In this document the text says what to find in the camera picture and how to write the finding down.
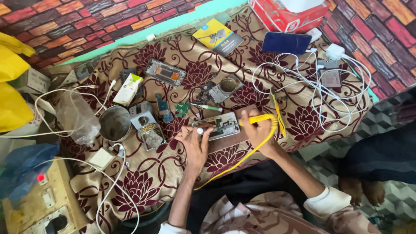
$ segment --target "yellow handle tool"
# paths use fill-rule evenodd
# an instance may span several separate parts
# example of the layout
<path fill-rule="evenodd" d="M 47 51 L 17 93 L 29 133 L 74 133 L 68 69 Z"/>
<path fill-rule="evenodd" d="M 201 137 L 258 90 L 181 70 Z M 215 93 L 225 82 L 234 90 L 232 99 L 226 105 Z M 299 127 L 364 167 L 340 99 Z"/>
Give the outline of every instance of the yellow handle tool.
<path fill-rule="evenodd" d="M 272 120 L 272 129 L 270 130 L 270 133 L 269 133 L 269 135 L 266 137 L 266 139 L 264 139 L 256 148 L 254 148 L 252 151 L 250 151 L 250 153 L 248 153 L 247 155 L 245 155 L 237 164 L 235 164 L 234 166 L 232 166 L 231 168 L 229 168 L 229 169 L 227 169 L 227 170 L 225 170 L 225 171 L 223 171 L 223 172 L 221 172 L 221 173 L 219 173 L 218 175 L 216 175 L 216 176 L 214 176 L 214 177 L 212 177 L 211 179 L 209 179 L 206 183 L 204 183 L 202 186 L 200 186 L 200 187 L 198 187 L 198 188 L 196 188 L 196 189 L 194 189 L 194 191 L 195 190 L 198 190 L 198 189 L 200 189 L 200 188 L 202 188 L 202 187 L 204 187 L 206 184 L 208 184 L 209 182 L 211 182 L 211 181 L 213 181 L 215 178 L 217 178 L 217 177 L 219 177 L 219 176 L 222 176 L 223 174 L 225 174 L 225 173 L 227 173 L 227 172 L 229 172 L 229 171 L 231 171 L 231 170 L 233 170 L 234 168 L 236 168 L 236 167 L 238 167 L 238 165 L 240 165 L 244 160 L 246 160 L 248 157 L 250 157 L 250 155 L 252 155 L 254 152 L 256 152 L 262 145 L 264 145 L 264 143 L 266 143 L 270 138 L 272 138 L 273 137 L 273 135 L 275 134 L 275 130 L 276 130 L 276 128 L 277 128 L 277 125 L 278 125 L 278 119 L 277 119 L 277 117 L 275 116 L 275 115 L 272 115 L 272 114 L 265 114 L 265 115 L 258 115 L 258 116 L 253 116 L 253 117 L 250 117 L 250 118 L 248 118 L 248 121 L 251 123 L 251 124 L 254 124 L 254 123 L 256 123 L 256 122 L 259 122 L 259 121 L 263 121 L 263 120 L 266 120 L 266 119 L 271 119 Z"/>
<path fill-rule="evenodd" d="M 275 103 L 275 109 L 276 109 L 277 117 L 278 117 L 278 120 L 279 120 L 280 131 L 282 132 L 283 137 L 286 137 L 286 127 L 285 127 L 285 123 L 283 122 L 282 116 L 280 114 L 280 108 L 279 108 L 279 104 L 276 101 L 275 93 L 276 93 L 276 89 L 274 87 L 271 87 L 270 88 L 270 99 L 272 99 L 273 102 Z"/>

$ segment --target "brick pattern wall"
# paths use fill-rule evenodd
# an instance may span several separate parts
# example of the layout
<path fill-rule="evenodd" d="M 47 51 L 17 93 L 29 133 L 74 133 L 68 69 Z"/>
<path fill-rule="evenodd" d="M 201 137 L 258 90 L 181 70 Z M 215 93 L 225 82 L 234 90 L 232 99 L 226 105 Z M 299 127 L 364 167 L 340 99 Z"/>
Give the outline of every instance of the brick pattern wall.
<path fill-rule="evenodd" d="M 381 100 L 416 83 L 416 0 L 328 1 L 323 32 L 368 67 Z"/>
<path fill-rule="evenodd" d="M 195 10 L 210 0 L 0 0 L 0 32 L 33 47 L 36 69 L 54 66 Z"/>

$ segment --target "white cable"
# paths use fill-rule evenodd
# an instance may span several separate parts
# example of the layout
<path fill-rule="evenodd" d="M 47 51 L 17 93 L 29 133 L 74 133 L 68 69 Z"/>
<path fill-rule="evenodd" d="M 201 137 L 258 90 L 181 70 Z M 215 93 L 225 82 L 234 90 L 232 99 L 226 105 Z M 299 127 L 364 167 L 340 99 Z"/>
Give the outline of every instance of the white cable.
<path fill-rule="evenodd" d="M 70 137 L 70 135 L 69 135 L 69 134 L 68 134 L 68 135 L 60 135 L 59 133 L 74 132 L 74 131 L 77 131 L 77 130 L 81 129 L 83 126 L 79 127 L 78 129 L 75 129 L 75 130 L 65 130 L 65 131 L 57 131 L 57 132 L 54 132 L 54 131 L 52 130 L 52 128 L 49 126 L 49 124 L 46 122 L 46 120 L 44 119 L 44 117 L 40 114 L 40 112 L 39 112 L 39 108 L 37 107 L 37 102 L 38 102 L 38 100 L 39 100 L 41 97 L 43 97 L 43 96 L 45 96 L 45 95 L 47 95 L 47 94 L 50 94 L 50 93 L 52 93 L 52 92 L 56 92 L 56 91 L 67 91 L 67 92 L 74 92 L 74 90 L 79 89 L 79 88 L 83 88 L 83 87 L 89 87 L 89 88 L 95 89 L 95 88 L 97 88 L 98 86 L 97 86 L 97 85 L 83 85 L 83 86 L 78 86 L 78 87 L 75 87 L 75 88 L 74 88 L 74 89 L 72 89 L 72 90 L 67 90 L 67 89 L 56 89 L 56 90 L 52 90 L 52 91 L 49 91 L 49 92 L 47 92 L 47 93 L 44 93 L 44 94 L 42 94 L 42 95 L 40 95 L 40 96 L 38 96 L 38 97 L 36 98 L 36 100 L 35 100 L 35 110 L 36 110 L 37 114 L 40 116 L 40 118 L 42 119 L 42 121 L 43 121 L 43 122 L 45 122 L 46 126 L 49 128 L 49 130 L 50 130 L 51 132 L 39 133 L 39 134 L 33 134 L 33 135 L 25 135 L 25 136 L 14 136 L 14 137 L 12 137 L 12 136 L 0 136 L 0 138 L 22 138 L 22 137 L 35 137 L 35 136 L 42 136 L 42 135 L 48 135 L 48 134 L 55 134 L 55 135 L 60 136 L 60 137 Z M 90 96 L 95 97 L 95 99 L 97 100 L 98 104 L 100 104 L 100 105 L 101 105 L 101 108 L 99 109 L 99 111 L 100 111 L 100 110 L 104 107 L 105 102 L 104 102 L 104 104 L 102 104 L 102 103 L 100 102 L 100 100 L 99 100 L 99 99 L 98 99 L 98 98 L 97 98 L 94 94 L 90 94 L 90 93 L 80 93 L 80 94 L 82 94 L 82 95 L 90 95 Z"/>
<path fill-rule="evenodd" d="M 38 165 L 36 165 L 36 166 L 34 166 L 34 168 L 35 167 L 38 167 L 38 166 L 40 166 L 40 165 L 42 165 L 42 164 L 44 164 L 44 163 L 47 163 L 47 162 L 52 162 L 52 161 L 55 161 L 55 160 L 74 160 L 74 161 L 79 161 L 79 162 L 83 162 L 83 163 L 85 163 L 85 164 L 87 164 L 87 165 L 89 165 L 89 166 L 91 166 L 92 168 L 94 168 L 94 169 L 96 169 L 97 171 L 99 171 L 99 172 L 101 172 L 102 174 L 104 174 L 109 180 L 111 180 L 112 182 L 113 182 L 113 185 L 112 185 L 112 187 L 110 188 L 110 190 L 108 191 L 108 193 L 107 193 L 107 195 L 104 197 L 104 199 L 103 199 L 103 201 L 107 198 L 107 196 L 110 194 L 110 191 L 111 191 L 111 189 L 114 187 L 114 185 L 115 186 L 117 186 L 126 196 L 127 196 L 127 198 L 133 203 L 133 206 L 134 206 L 134 208 L 136 209 L 136 213 L 137 213 L 137 223 L 136 223 L 136 227 L 134 228 L 134 230 L 131 232 L 131 234 L 133 234 L 133 233 L 135 233 L 135 231 L 136 231 L 136 229 L 137 229 L 137 227 L 139 226 L 139 219 L 140 219 L 140 215 L 139 215 L 139 209 L 137 208 L 137 205 L 136 205 L 136 203 L 133 201 L 133 199 L 129 196 L 129 194 L 123 189 L 123 187 L 121 187 L 120 185 L 118 185 L 117 183 L 116 183 L 116 181 L 118 180 L 118 178 L 120 177 L 120 175 L 121 175 L 121 170 L 122 170 L 122 168 L 125 166 L 125 160 L 126 160 L 126 155 L 125 155 L 125 152 L 124 152 L 124 159 L 123 159 L 123 165 L 121 165 L 121 168 L 120 168 L 120 172 L 119 172 L 119 175 L 118 175 L 118 177 L 116 178 L 116 180 L 114 181 L 109 175 L 107 175 L 104 171 L 102 171 L 102 170 L 100 170 L 99 168 L 97 168 L 97 167 L 95 167 L 94 165 L 92 165 L 92 164 L 90 164 L 89 162 L 86 162 L 86 161 L 82 161 L 82 160 L 79 160 L 79 159 L 74 159 L 74 158 L 56 158 L 56 159 L 51 159 L 51 160 L 47 160 L 47 161 L 45 161 L 45 162 L 42 162 L 42 163 L 39 163 Z M 100 204 L 100 206 L 98 206 L 98 210 L 97 210 L 97 216 L 98 216 L 98 212 L 99 212 L 99 208 L 101 207 L 101 205 L 102 205 L 102 203 Z M 98 228 L 99 228 L 99 230 L 100 230 L 100 232 L 101 233 L 103 233 L 103 234 L 105 234 L 102 230 L 101 230 L 101 228 L 100 228 L 100 225 L 98 224 L 98 219 L 97 219 L 97 217 L 96 217 L 96 222 L 97 222 L 97 226 L 98 226 Z"/>
<path fill-rule="evenodd" d="M 120 178 L 120 176 L 121 176 L 121 173 L 123 172 L 123 168 L 126 166 L 126 151 L 124 150 L 124 147 L 123 147 L 123 145 L 122 144 L 120 144 L 120 143 L 116 143 L 116 144 L 114 144 L 114 145 L 118 145 L 119 146 L 119 151 L 123 151 L 123 154 L 124 154 L 124 158 L 123 158 L 123 164 L 122 165 L 120 165 L 120 172 L 119 172 L 119 175 L 117 176 L 117 178 L 116 178 L 116 180 L 115 181 L 118 181 L 119 180 L 119 178 Z M 104 204 L 104 201 L 107 199 L 107 197 L 108 197 L 108 195 L 110 195 L 110 192 L 111 192 L 111 190 L 114 188 L 114 186 L 116 185 L 116 183 L 115 182 L 113 182 L 113 185 L 110 187 L 110 190 L 108 190 L 108 192 L 107 192 L 107 194 L 104 196 L 104 198 L 103 198 L 103 200 L 101 201 L 101 203 L 100 203 L 100 205 L 98 206 L 98 209 L 97 209 L 97 214 L 95 215 L 95 220 L 97 221 L 97 226 L 98 226 L 98 229 L 100 230 L 100 232 L 101 233 L 104 233 L 104 231 L 103 230 L 101 230 L 101 227 L 100 227 L 100 225 L 98 224 L 98 214 L 99 214 L 99 211 L 100 211 L 100 208 L 101 208 L 101 206 Z M 137 211 L 137 224 L 136 224 L 136 228 L 137 228 L 137 226 L 139 225 L 139 212 Z"/>
<path fill-rule="evenodd" d="M 263 66 L 263 65 L 265 65 L 265 64 L 272 64 L 272 65 L 274 65 L 274 66 L 277 66 L 277 67 L 279 67 L 280 69 L 282 69 L 283 70 L 283 72 L 285 73 L 285 74 L 287 74 L 287 75 L 289 75 L 289 76 L 291 76 L 291 77 L 295 77 L 295 78 L 300 78 L 300 79 L 303 79 L 303 80 L 301 80 L 301 81 L 296 81 L 296 82 L 293 82 L 293 83 L 291 83 L 291 84 L 288 84 L 288 85 L 285 85 L 285 86 L 283 86 L 282 88 L 280 88 L 280 89 L 278 89 L 277 91 L 280 91 L 280 90 L 282 90 L 282 89 L 284 89 L 284 88 L 286 88 L 286 87 L 288 87 L 289 85 L 293 85 L 293 84 L 296 84 L 296 83 L 299 83 L 299 82 L 307 82 L 308 83 L 308 85 L 310 85 L 310 86 L 312 86 L 312 87 L 314 87 L 314 91 L 313 91 L 313 93 L 312 93 L 312 98 L 314 99 L 314 97 L 315 97 L 315 93 L 316 93 L 316 91 L 318 90 L 319 91 L 319 96 L 320 96 L 320 98 L 321 98 L 321 103 L 320 103 L 320 105 L 319 105 L 319 111 L 316 109 L 316 106 L 315 106 L 315 103 L 314 103 L 314 100 L 312 100 L 312 108 L 314 109 L 314 111 L 319 115 L 319 124 L 320 124 L 320 126 L 322 127 L 322 129 L 323 130 L 325 130 L 325 131 L 327 131 L 327 132 L 340 132 L 340 131 L 342 131 L 342 130 L 344 130 L 344 129 L 346 129 L 347 127 L 348 127 L 348 125 L 350 124 L 350 122 L 351 122 L 351 119 L 352 119 L 352 115 L 354 115 L 354 114 L 357 114 L 357 113 L 360 113 L 360 112 L 363 112 L 365 109 L 362 109 L 362 110 L 359 110 L 359 111 L 356 111 L 355 112 L 355 110 L 359 107 L 359 105 L 360 105 L 360 102 L 361 102 L 361 100 L 362 100 L 362 97 L 364 96 L 364 93 L 365 93 L 365 91 L 369 88 L 369 86 L 370 86 L 370 83 L 371 83 L 371 73 L 370 73 L 370 71 L 368 70 L 368 68 L 364 65 L 364 64 L 362 64 L 361 62 L 359 62 L 359 61 L 357 61 L 357 60 L 355 60 L 355 59 L 353 59 L 353 58 L 351 58 L 351 57 L 349 57 L 349 56 L 347 56 L 347 55 L 345 55 L 345 54 L 343 54 L 342 55 L 342 57 L 343 58 L 345 58 L 345 59 L 347 59 L 347 60 L 350 60 L 352 63 L 354 63 L 357 67 L 358 67 L 358 69 L 359 69 L 359 71 L 360 71 L 360 73 L 361 73 L 361 78 L 362 78 L 362 80 L 363 80 L 363 87 L 365 86 L 365 80 L 364 80 L 364 74 L 363 74 L 363 72 L 362 72 L 362 70 L 361 70 L 361 67 L 363 67 L 366 71 L 367 71 L 367 73 L 369 74 L 369 84 L 367 85 L 367 87 L 366 88 L 363 88 L 362 89 L 362 91 L 359 93 L 359 94 L 357 94 L 357 95 L 355 95 L 355 96 L 352 96 L 352 97 L 340 97 L 340 96 L 338 96 L 337 94 L 335 94 L 334 92 L 332 92 L 330 89 L 328 89 L 328 88 L 325 88 L 324 86 L 322 86 L 322 84 L 320 83 L 320 80 L 321 80 L 321 78 L 322 78 L 322 76 L 327 72 L 327 71 L 325 71 L 325 72 L 323 72 L 319 77 L 318 77 L 318 64 L 317 64 L 317 56 L 316 56 L 316 50 L 307 50 L 307 52 L 311 52 L 311 54 L 308 56 L 308 58 L 305 60 L 305 62 L 302 64 L 302 65 L 300 65 L 299 66 L 299 58 L 298 58 L 298 56 L 296 56 L 296 55 L 294 55 L 294 54 L 290 54 L 290 53 L 282 53 L 282 54 L 279 54 L 278 56 L 276 56 L 275 57 L 275 59 L 274 59 L 274 62 L 265 62 L 265 63 L 262 63 L 262 64 L 260 64 L 255 70 L 254 70 L 254 72 L 252 73 L 252 83 L 253 83 L 253 86 L 254 86 L 254 88 L 258 91 L 258 92 L 260 92 L 260 93 L 263 93 L 263 94 L 270 94 L 270 92 L 263 92 L 263 91 L 260 91 L 258 88 L 257 88 L 257 86 L 255 85 L 255 83 L 254 83 L 254 75 L 256 74 L 256 72 L 257 72 L 257 70 L 261 67 L 261 66 Z M 300 71 L 299 71 L 299 67 L 301 67 L 301 66 L 303 66 L 308 60 L 309 60 L 309 58 L 310 58 L 310 56 L 312 55 L 312 54 L 314 54 L 314 56 L 315 56 L 315 67 L 316 67 L 316 71 L 312 74 L 312 75 L 310 75 L 310 76 L 308 76 L 308 77 L 304 77 L 302 74 L 300 74 Z M 293 55 L 293 56 L 295 56 L 296 57 L 296 70 L 291 70 L 291 69 L 288 69 L 288 68 L 285 68 L 285 67 L 283 67 L 283 66 L 281 66 L 280 65 L 280 62 L 279 62 L 279 57 L 280 56 L 282 56 L 282 55 Z M 344 70 L 344 69 L 332 69 L 332 70 L 338 70 L 338 71 L 343 71 L 343 72 L 348 72 L 348 73 L 350 73 L 350 74 L 352 74 L 353 76 L 355 76 L 355 77 L 357 77 L 354 73 L 352 73 L 352 72 L 350 72 L 350 71 L 348 71 L 348 70 Z M 317 78 L 317 81 L 316 82 L 314 82 L 314 81 L 311 81 L 311 80 L 308 80 L 307 78 L 309 78 L 309 77 L 311 77 L 311 76 L 313 76 L 313 75 L 315 75 L 316 76 L 316 78 Z M 347 109 L 347 112 L 345 112 L 345 111 L 341 111 L 341 110 L 337 110 L 337 109 L 335 109 L 334 107 L 332 107 L 331 105 L 329 105 L 327 102 L 326 102 L 326 100 L 323 98 L 323 95 L 322 95 L 322 93 L 325 93 L 325 94 L 327 94 L 328 96 L 330 96 L 330 97 L 332 97 L 332 98 L 335 98 L 336 99 L 336 101 L 339 101 L 342 105 L 344 105 L 345 106 L 345 108 Z M 348 105 L 347 104 L 345 104 L 342 100 L 348 100 L 348 99 L 351 99 L 351 98 L 354 98 L 354 97 L 358 97 L 359 96 L 359 98 L 357 98 L 358 99 L 358 101 L 357 101 L 357 104 L 355 105 L 355 107 L 354 107 L 354 109 L 351 111 L 350 109 L 349 109 L 349 107 L 348 107 Z M 327 116 L 324 116 L 324 115 L 322 115 L 322 104 L 323 104 L 323 102 L 325 102 L 326 104 L 327 104 L 327 106 L 330 108 L 330 109 L 332 109 L 332 110 L 334 110 L 334 111 L 336 111 L 336 112 L 339 112 L 339 113 L 342 113 L 342 114 L 346 114 L 346 116 L 343 116 L 343 117 L 340 117 L 340 118 L 338 118 L 338 119 L 335 119 L 335 118 L 330 118 L 330 117 L 327 117 Z M 323 123 L 322 123 L 322 119 L 328 119 L 328 120 L 333 120 L 333 121 L 337 121 L 337 120 L 342 120 L 342 119 L 344 119 L 344 118 L 349 118 L 349 120 L 348 120 L 348 123 L 346 124 L 346 126 L 344 127 L 344 128 L 342 128 L 342 129 L 339 129 L 339 130 L 336 130 L 336 131 L 331 131 L 331 130 L 327 130 L 327 129 L 325 129 L 324 128 L 324 126 L 323 126 Z"/>
<path fill-rule="evenodd" d="M 111 91 L 111 88 L 115 85 L 117 83 L 117 81 L 116 80 L 113 80 L 113 81 L 111 81 L 111 84 L 110 84 L 110 87 L 108 88 L 108 92 L 107 92 L 107 95 L 105 96 L 105 100 L 104 100 L 104 103 L 103 103 L 103 105 L 101 105 L 101 108 L 95 113 L 95 115 L 97 115 L 98 113 L 100 113 L 100 111 L 104 108 L 105 110 L 107 109 L 104 105 L 105 105 L 105 103 L 107 102 L 107 98 L 108 98 L 108 95 L 110 94 L 110 91 Z"/>

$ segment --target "person's left hand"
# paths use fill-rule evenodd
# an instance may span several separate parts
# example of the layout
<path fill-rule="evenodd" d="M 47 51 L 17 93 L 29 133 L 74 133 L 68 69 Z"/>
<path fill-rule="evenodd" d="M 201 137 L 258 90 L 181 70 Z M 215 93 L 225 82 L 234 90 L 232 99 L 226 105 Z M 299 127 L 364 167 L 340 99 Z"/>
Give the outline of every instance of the person's left hand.
<path fill-rule="evenodd" d="M 188 165 L 186 168 L 190 168 L 195 173 L 200 174 L 208 158 L 209 134 L 214 128 L 210 127 L 204 132 L 201 142 L 199 142 L 197 129 L 197 127 L 182 126 L 181 131 L 178 132 L 175 139 L 182 142 L 186 149 L 186 156 L 188 157 Z"/>

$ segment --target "hand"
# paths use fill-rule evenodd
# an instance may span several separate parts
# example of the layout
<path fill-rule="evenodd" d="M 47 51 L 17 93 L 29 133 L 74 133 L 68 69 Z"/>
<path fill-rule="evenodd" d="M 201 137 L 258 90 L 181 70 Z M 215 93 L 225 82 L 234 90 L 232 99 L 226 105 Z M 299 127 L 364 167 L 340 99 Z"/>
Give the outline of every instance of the hand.
<path fill-rule="evenodd" d="M 192 170 L 198 176 L 208 158 L 208 138 L 212 127 L 208 128 L 202 135 L 202 140 L 199 142 L 199 134 L 197 127 L 182 126 L 181 131 L 175 136 L 175 139 L 182 142 L 186 149 L 186 156 L 188 157 L 188 165 L 186 169 Z"/>
<path fill-rule="evenodd" d="M 248 136 L 253 147 L 257 147 L 263 142 L 264 139 L 270 134 L 272 129 L 272 121 L 269 119 L 257 122 L 257 126 L 254 124 L 250 124 L 248 121 L 249 117 L 258 116 L 262 113 L 259 112 L 257 109 L 253 109 L 250 113 L 247 113 L 246 110 L 241 112 L 241 122 L 243 123 L 243 128 Z M 275 159 L 277 154 L 283 149 L 279 146 L 279 144 L 275 141 L 274 137 L 270 138 L 264 145 L 259 148 L 259 151 L 264 154 L 266 157 L 270 159 Z"/>

